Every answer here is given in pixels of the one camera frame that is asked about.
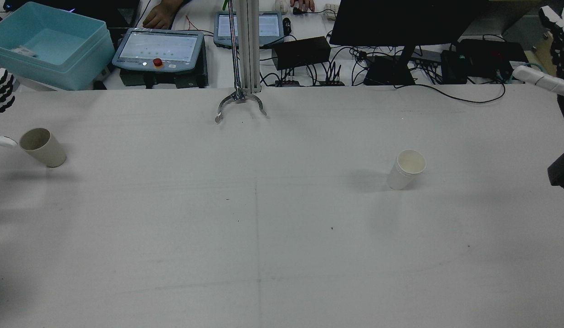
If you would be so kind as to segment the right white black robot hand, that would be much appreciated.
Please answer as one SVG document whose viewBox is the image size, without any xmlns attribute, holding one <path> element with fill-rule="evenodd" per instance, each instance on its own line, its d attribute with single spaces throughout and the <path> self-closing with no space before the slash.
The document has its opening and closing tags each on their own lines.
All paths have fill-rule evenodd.
<svg viewBox="0 0 564 328">
<path fill-rule="evenodd" d="M 520 65 L 513 70 L 512 77 L 555 93 L 564 118 L 564 8 L 561 14 L 557 14 L 550 6 L 543 6 L 538 15 L 542 25 L 550 29 L 554 38 L 550 55 L 551 62 L 556 65 L 556 74 L 552 76 L 527 65 Z"/>
</svg>

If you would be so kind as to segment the bare person hand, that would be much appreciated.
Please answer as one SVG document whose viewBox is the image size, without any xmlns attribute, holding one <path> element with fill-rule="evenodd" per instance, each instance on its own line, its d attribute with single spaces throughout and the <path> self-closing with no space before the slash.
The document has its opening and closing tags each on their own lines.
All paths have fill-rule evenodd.
<svg viewBox="0 0 564 328">
<path fill-rule="evenodd" d="M 184 0 L 160 0 L 159 4 L 149 11 L 142 27 L 147 29 L 169 29 L 177 12 L 184 5 Z"/>
</svg>

